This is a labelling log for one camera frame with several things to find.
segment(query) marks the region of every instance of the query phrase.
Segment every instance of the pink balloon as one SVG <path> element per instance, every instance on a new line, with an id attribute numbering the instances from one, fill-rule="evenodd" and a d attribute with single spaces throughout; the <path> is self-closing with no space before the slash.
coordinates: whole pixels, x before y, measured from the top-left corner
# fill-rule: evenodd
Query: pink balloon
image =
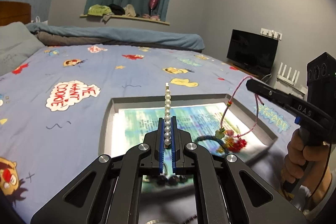
<path id="1" fill-rule="evenodd" d="M 148 3 L 149 8 L 151 10 L 154 10 L 158 3 L 159 3 L 159 0 L 149 0 L 149 3 Z"/>

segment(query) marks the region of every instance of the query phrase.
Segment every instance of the pink cord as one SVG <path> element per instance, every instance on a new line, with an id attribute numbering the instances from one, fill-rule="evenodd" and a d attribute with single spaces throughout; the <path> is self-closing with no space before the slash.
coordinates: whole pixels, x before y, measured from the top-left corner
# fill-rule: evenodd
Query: pink cord
<path id="1" fill-rule="evenodd" d="M 252 79 L 253 77 L 252 77 L 252 76 L 245 76 L 245 77 L 239 82 L 239 84 L 237 85 L 236 89 L 233 91 L 232 96 L 231 96 L 231 99 L 229 100 L 228 104 L 226 105 L 226 109 L 224 110 L 222 119 L 221 119 L 221 121 L 220 121 L 220 127 L 221 127 L 221 128 L 223 127 L 224 116 L 225 116 L 227 110 L 229 109 L 230 105 L 232 104 L 232 101 L 231 101 L 231 100 L 233 99 L 233 96 L 236 94 L 236 92 L 237 92 L 238 88 L 241 86 L 241 84 L 242 84 L 246 79 L 248 79 L 248 78 Z M 262 105 L 264 105 L 264 103 L 262 102 L 262 100 L 259 98 L 259 96 L 258 96 L 257 94 L 254 94 L 254 97 L 255 97 L 255 103 L 256 103 L 256 106 L 257 106 L 257 114 L 256 114 L 256 116 L 255 116 L 255 122 L 254 122 L 254 125 L 252 126 L 252 128 L 251 128 L 248 132 L 246 132 L 246 133 L 244 133 L 244 134 L 238 134 L 238 135 L 236 135 L 236 136 L 232 136 L 233 138 L 240 138 L 240 137 L 246 135 L 247 133 L 250 133 L 250 132 L 254 129 L 254 127 L 257 125 L 258 112 L 259 112 L 258 100 L 261 102 Z"/>

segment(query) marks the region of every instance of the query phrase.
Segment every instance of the pearl strand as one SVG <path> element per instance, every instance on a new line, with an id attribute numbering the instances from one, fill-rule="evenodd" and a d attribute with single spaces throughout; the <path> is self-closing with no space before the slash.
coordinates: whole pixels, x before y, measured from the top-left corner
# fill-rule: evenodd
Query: pearl strand
<path id="1" fill-rule="evenodd" d="M 169 90 L 169 83 L 166 83 L 166 92 L 165 92 L 165 133 L 164 133 L 164 144 L 165 148 L 169 148 L 171 145 L 171 124 L 170 124 L 170 104 L 171 104 L 171 92 Z"/>

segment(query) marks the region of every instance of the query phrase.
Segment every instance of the wooden headboard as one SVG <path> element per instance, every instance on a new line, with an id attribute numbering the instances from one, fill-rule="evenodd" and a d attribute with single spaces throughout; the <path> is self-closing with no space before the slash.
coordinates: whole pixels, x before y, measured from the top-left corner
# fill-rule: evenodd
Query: wooden headboard
<path id="1" fill-rule="evenodd" d="M 0 1 L 0 26 L 21 21 L 23 24 L 30 23 L 31 6 L 29 3 Z"/>

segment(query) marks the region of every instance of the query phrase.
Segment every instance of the metal screw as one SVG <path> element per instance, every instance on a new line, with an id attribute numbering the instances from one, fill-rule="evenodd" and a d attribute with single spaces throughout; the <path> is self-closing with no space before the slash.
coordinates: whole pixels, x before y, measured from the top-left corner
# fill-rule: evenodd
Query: metal screw
<path id="1" fill-rule="evenodd" d="M 197 145 L 195 143 L 187 143 L 187 148 L 189 150 L 194 150 L 196 149 Z"/>
<path id="2" fill-rule="evenodd" d="M 142 151 L 145 151 L 149 148 L 149 145 L 146 143 L 142 143 L 141 145 L 138 146 L 138 148 Z"/>
<path id="3" fill-rule="evenodd" d="M 107 155 L 101 155 L 99 158 L 98 158 L 99 162 L 101 163 L 105 163 L 107 161 L 109 161 L 109 157 Z"/>
<path id="4" fill-rule="evenodd" d="M 237 157 L 233 154 L 229 154 L 226 156 L 226 160 L 229 161 L 229 162 L 235 162 L 237 161 Z"/>

